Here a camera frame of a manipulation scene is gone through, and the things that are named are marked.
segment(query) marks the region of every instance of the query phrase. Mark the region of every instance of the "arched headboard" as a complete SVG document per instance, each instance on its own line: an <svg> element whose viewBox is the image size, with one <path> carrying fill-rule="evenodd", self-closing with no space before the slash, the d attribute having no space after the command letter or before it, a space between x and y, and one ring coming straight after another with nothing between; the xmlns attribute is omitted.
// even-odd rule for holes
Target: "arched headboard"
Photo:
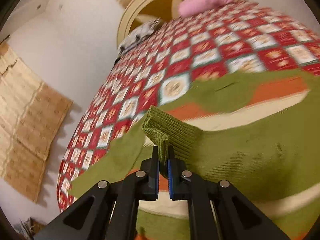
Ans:
<svg viewBox="0 0 320 240"><path fill-rule="evenodd" d="M132 0L120 20L117 46L139 25L155 18L164 21L179 17L178 5L182 0Z"/></svg>

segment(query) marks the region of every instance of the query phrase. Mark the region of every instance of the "bed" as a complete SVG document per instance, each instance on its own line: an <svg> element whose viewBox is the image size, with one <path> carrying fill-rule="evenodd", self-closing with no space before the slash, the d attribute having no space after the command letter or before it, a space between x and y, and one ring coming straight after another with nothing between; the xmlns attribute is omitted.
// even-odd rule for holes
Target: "bed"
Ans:
<svg viewBox="0 0 320 240"><path fill-rule="evenodd" d="M119 24L117 44L141 23L155 17L168 23L121 57L84 113L59 170L57 198L61 211L77 200L68 193L72 181L108 155L111 141L121 139L151 105L178 102L192 83L217 81L237 71L263 73L300 69L314 76L320 74L320 38L291 17L271 8L261 8L254 2L239 0L182 19L177 13L181 1L133 0L126 8ZM286 82L273 83L272 89L269 83L263 84L257 92L259 96L246 107L289 95L300 95L302 101L307 91L304 85L291 82L289 89ZM273 98L268 97L271 90ZM177 106L170 113L181 120L214 114L205 113L194 104ZM237 125L224 123L219 129L255 121L252 118L244 121L244 115L234 120ZM292 225L287 229L279 223L292 239L298 239L314 221L314 217L309 218L309 223L299 230L292 229Z"/></svg>

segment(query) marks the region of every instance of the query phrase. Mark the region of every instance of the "ribbed fabric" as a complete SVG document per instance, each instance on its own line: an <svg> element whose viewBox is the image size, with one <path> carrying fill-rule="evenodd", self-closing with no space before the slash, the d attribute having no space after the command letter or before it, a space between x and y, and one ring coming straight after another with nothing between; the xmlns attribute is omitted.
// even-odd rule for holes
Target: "ribbed fabric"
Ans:
<svg viewBox="0 0 320 240"><path fill-rule="evenodd" d="M155 106L148 110L142 130L158 146L160 173L164 177L167 177L168 146L172 145L175 156L188 166L202 133L199 128L179 121Z"/></svg>

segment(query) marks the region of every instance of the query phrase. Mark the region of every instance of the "orange fabric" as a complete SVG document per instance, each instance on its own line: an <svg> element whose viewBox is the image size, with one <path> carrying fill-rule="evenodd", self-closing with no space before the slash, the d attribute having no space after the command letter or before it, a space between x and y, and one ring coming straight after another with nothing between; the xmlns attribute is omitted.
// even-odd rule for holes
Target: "orange fabric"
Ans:
<svg viewBox="0 0 320 240"><path fill-rule="evenodd" d="M161 174L159 176L159 190L169 191L168 180L164 178Z"/></svg>
<svg viewBox="0 0 320 240"><path fill-rule="evenodd" d="M181 121L214 114L202 110L196 103L179 106L176 109L167 111L167 113Z"/></svg>
<svg viewBox="0 0 320 240"><path fill-rule="evenodd" d="M307 234L303 234L303 235L295 238L294 240L303 240L303 238L305 238L306 235L307 235Z"/></svg>
<svg viewBox="0 0 320 240"><path fill-rule="evenodd" d="M308 87L301 77L284 78L261 84L257 87L248 106L266 100L281 98L307 90Z"/></svg>
<svg viewBox="0 0 320 240"><path fill-rule="evenodd" d="M150 239L146 238L145 236L137 235L134 240L150 240Z"/></svg>
<svg viewBox="0 0 320 240"><path fill-rule="evenodd" d="M133 168L131 171L128 172L128 174L126 176L128 176L128 175L130 175L132 173L135 173L137 171L139 171L139 169Z"/></svg>

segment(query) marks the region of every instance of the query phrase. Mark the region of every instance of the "green fabric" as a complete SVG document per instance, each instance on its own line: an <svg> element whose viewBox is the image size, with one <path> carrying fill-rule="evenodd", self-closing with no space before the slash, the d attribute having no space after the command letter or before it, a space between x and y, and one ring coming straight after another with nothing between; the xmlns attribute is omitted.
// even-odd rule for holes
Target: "green fabric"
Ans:
<svg viewBox="0 0 320 240"><path fill-rule="evenodd" d="M181 122L155 106L148 110L142 130L158 146L160 173L164 177L167 177L168 146L172 145L175 155L190 166L192 160L189 158L197 149L203 133L199 128Z"/></svg>
<svg viewBox="0 0 320 240"><path fill-rule="evenodd" d="M189 90L177 100L160 106L169 111L187 103L194 102L209 113L231 113L246 106L255 89L265 82L287 77L310 76L300 70L283 70L260 73L243 73L240 71L224 75L216 80L193 81Z"/></svg>
<svg viewBox="0 0 320 240"><path fill-rule="evenodd" d="M170 143L174 145L177 157L184 159L190 170L211 181L228 179L252 201L264 202L294 195L320 181L318 77L299 70L235 72L215 81L193 82L182 97L159 109L170 111L196 103L209 113L230 113L246 106L258 85L291 76L301 76L308 85L311 91L306 98L249 125L214 132L201 131L171 116L162 116L157 109L156 115L148 113L144 130L152 141L162 145L162 162ZM159 114L162 120L174 125L159 122ZM149 158L152 152L152 147L143 147L143 122L144 119L140 120L122 138L112 141L108 153L72 182L69 193L80 197L101 179L109 182L121 180L133 167L139 168L141 161ZM319 213L320 199L317 199L274 222L293 238L308 230ZM175 226L179 227L183 221L176 220ZM167 221L171 218L139 212L137 228L145 228L146 235L156 240L188 239L182 235L171 237L167 230L163 230Z"/></svg>
<svg viewBox="0 0 320 240"><path fill-rule="evenodd" d="M113 183L122 180L128 174L140 155L145 138L141 130L143 119L130 129L130 133L112 140L108 153L72 181L72 187L68 191L70 195L79 198L100 180Z"/></svg>
<svg viewBox="0 0 320 240"><path fill-rule="evenodd" d="M189 235L189 221L150 214L138 211L137 231L145 233L149 239L156 240L187 240Z"/></svg>
<svg viewBox="0 0 320 240"><path fill-rule="evenodd" d="M297 194L320 181L320 82L300 75L311 88L301 103L249 125L201 131L152 106L142 129L158 145L161 162L173 145L188 169L207 180L227 179L250 200Z"/></svg>
<svg viewBox="0 0 320 240"><path fill-rule="evenodd" d="M309 205L272 221L291 239L296 239L311 229L319 214L320 198L317 198Z"/></svg>

